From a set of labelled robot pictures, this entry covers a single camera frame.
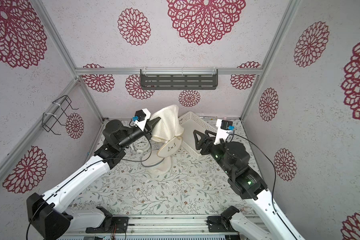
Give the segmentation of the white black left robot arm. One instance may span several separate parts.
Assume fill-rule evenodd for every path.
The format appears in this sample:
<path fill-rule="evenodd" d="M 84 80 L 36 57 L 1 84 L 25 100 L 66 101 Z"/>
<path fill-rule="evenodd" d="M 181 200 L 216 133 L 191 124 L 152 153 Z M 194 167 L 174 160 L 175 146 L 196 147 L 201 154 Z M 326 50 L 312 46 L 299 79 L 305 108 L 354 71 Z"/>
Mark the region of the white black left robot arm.
<path fill-rule="evenodd" d="M 34 227 L 45 240 L 57 240 L 72 230 L 89 229 L 96 233 L 112 231 L 113 216 L 105 208 L 73 211 L 69 205 L 97 178 L 124 159 L 125 148 L 143 137 L 149 140 L 160 120 L 159 117 L 145 119 L 142 127 L 126 127 L 120 120 L 109 121 L 103 130 L 103 145 L 81 168 L 44 194 L 34 193 L 28 197 L 29 226 Z"/>

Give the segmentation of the white mesh bag blue trim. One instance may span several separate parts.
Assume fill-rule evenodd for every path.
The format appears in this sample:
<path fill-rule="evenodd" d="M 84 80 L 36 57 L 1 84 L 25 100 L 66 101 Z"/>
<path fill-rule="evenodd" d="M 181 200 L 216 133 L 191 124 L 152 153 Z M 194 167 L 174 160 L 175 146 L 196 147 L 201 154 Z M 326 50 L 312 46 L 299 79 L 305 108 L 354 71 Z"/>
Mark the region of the white mesh bag blue trim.
<path fill-rule="evenodd" d="M 141 164 L 151 174 L 159 176 L 166 174 L 172 167 L 171 157 L 159 157 L 158 150 L 153 150 L 151 153 L 146 153 L 142 157 Z"/>

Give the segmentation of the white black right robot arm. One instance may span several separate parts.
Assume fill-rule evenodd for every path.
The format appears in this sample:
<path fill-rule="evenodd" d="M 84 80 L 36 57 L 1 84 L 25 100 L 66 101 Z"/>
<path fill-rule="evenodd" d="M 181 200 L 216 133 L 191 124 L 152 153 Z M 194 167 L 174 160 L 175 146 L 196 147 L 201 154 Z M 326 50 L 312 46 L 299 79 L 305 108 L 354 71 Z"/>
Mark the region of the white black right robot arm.
<path fill-rule="evenodd" d="M 196 149 L 202 155 L 210 155 L 228 176 L 231 189 L 251 205 L 266 229 L 250 221 L 236 207 L 230 206 L 221 213 L 226 230 L 233 230 L 249 240 L 302 240 L 304 237 L 288 220 L 274 201 L 263 178 L 250 165 L 250 154 L 244 144 L 218 140 L 217 134 L 206 131 L 193 132 Z"/>

